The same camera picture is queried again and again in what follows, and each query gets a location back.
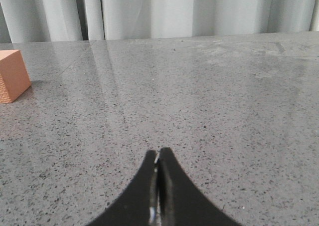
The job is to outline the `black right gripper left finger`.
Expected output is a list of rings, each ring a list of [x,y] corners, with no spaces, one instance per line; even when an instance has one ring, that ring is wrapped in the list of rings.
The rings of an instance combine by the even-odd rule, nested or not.
[[[122,194],[90,226],[154,226],[157,221],[157,153],[146,152],[144,160]]]

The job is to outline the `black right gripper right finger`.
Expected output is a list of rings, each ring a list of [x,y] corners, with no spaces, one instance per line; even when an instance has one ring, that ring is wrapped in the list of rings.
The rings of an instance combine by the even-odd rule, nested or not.
[[[159,153],[159,205],[163,226],[238,226],[212,204],[184,172],[171,148]]]

